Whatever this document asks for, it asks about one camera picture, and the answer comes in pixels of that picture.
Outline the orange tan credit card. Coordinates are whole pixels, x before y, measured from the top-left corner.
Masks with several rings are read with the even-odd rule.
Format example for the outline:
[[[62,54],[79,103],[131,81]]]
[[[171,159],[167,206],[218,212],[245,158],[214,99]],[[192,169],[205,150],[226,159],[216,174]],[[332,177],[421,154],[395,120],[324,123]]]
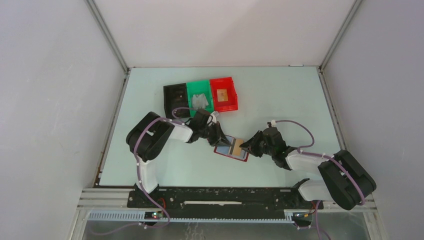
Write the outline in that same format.
[[[234,138],[233,143],[230,150],[230,155],[236,156],[236,157],[242,157],[244,155],[244,151],[240,147],[244,143],[244,140],[241,138]]]

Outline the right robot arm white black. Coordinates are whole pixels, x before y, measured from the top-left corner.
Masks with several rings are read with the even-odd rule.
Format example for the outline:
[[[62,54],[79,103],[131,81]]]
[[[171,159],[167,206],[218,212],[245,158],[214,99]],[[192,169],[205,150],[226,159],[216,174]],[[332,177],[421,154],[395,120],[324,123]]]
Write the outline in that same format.
[[[286,144],[276,127],[258,131],[240,148],[261,158],[268,155],[274,163],[288,171],[308,172],[320,180],[307,179],[296,186],[291,194],[291,204],[304,209],[311,201],[334,201],[344,210],[363,205],[377,184],[356,158],[345,149],[333,156],[306,152]]]

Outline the red leather card holder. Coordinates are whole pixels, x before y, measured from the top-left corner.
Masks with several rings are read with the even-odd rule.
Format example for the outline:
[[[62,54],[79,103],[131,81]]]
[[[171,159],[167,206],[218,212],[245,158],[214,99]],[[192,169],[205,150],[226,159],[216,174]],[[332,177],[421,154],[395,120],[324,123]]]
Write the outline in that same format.
[[[218,154],[218,155],[224,156],[224,157],[227,157],[227,158],[230,158],[230,159],[238,160],[238,161],[241,161],[241,162],[247,162],[248,157],[249,157],[249,153],[246,152],[246,151],[244,151],[243,156],[233,156],[233,155],[223,155],[223,154]]]

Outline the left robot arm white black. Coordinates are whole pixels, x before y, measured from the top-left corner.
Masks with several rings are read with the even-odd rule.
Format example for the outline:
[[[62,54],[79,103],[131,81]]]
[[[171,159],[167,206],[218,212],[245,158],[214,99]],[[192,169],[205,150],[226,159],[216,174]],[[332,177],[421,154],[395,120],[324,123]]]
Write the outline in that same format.
[[[153,208],[158,202],[158,194],[153,191],[159,186],[154,159],[161,153],[168,140],[191,144],[198,139],[206,139],[212,147],[232,145],[215,113],[197,109],[194,117],[187,122],[175,115],[178,110],[189,109],[189,107],[175,108],[172,111],[173,119],[161,117],[151,111],[126,137],[125,142],[136,160],[138,178],[136,185],[142,190],[138,201],[145,208]]]

